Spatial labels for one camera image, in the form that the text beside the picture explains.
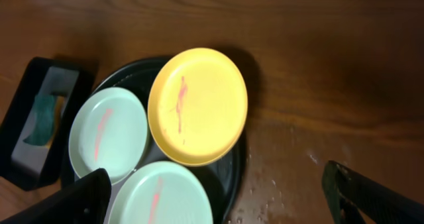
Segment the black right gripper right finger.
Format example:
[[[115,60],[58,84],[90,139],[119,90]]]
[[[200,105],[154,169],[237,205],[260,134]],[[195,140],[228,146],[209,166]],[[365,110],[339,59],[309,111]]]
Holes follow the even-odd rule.
[[[335,223],[422,223],[423,205],[330,160],[321,184]]]

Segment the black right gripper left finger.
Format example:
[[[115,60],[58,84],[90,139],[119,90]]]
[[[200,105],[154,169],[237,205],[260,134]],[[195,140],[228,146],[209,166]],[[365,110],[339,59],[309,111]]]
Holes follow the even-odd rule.
[[[99,168],[1,224],[100,224],[110,197],[111,181]]]

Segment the green yellow sponge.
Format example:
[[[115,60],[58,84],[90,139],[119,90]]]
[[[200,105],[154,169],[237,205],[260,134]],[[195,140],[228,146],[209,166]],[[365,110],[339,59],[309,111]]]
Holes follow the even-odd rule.
[[[32,146],[50,148],[60,125],[64,97],[38,94],[33,103],[35,126],[23,142]]]

